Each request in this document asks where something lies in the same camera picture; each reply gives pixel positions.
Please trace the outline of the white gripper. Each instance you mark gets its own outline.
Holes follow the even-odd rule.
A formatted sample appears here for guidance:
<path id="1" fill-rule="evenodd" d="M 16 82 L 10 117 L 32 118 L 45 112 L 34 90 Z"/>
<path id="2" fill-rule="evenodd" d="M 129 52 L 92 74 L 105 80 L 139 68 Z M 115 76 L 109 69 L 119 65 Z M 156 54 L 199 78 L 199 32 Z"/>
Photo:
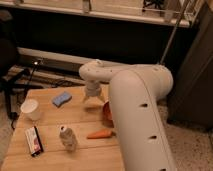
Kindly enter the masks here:
<path id="1" fill-rule="evenodd" d="M 86 95 L 84 96 L 82 102 L 86 102 L 89 97 L 95 97 L 97 96 L 97 98 L 105 103 L 105 98 L 104 95 L 101 94 L 101 86 L 100 83 L 97 81 L 86 81 L 85 82 L 85 93 Z"/>

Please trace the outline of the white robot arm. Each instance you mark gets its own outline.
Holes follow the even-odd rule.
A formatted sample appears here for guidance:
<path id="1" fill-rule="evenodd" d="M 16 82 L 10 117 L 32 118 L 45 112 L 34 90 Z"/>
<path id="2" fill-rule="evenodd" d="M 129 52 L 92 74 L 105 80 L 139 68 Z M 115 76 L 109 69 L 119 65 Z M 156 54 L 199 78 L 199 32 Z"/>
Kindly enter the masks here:
<path id="1" fill-rule="evenodd" d="M 125 171 L 177 171 L 157 102 L 172 89 L 173 77 L 160 64 L 106 66 L 93 60 L 79 69 L 85 97 L 99 98 L 109 84 L 109 106 Z"/>

